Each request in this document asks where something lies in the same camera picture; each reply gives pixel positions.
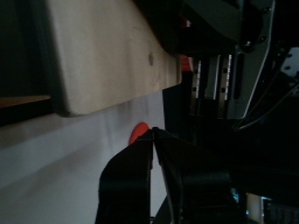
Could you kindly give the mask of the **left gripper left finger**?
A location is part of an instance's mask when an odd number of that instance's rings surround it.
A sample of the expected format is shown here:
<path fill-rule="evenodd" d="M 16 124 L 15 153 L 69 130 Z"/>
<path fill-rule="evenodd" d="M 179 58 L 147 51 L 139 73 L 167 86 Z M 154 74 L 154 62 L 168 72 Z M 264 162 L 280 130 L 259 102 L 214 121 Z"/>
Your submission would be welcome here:
<path fill-rule="evenodd" d="M 108 161 L 100 174 L 95 224 L 150 224 L 154 132 Z"/>

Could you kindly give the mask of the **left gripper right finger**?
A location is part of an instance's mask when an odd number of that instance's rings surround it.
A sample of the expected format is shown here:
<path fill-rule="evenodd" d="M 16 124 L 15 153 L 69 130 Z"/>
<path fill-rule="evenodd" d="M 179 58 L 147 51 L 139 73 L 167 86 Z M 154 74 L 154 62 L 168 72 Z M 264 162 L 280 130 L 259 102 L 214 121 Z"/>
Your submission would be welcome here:
<path fill-rule="evenodd" d="M 154 128 L 171 224 L 243 224 L 230 172 L 207 150 Z"/>

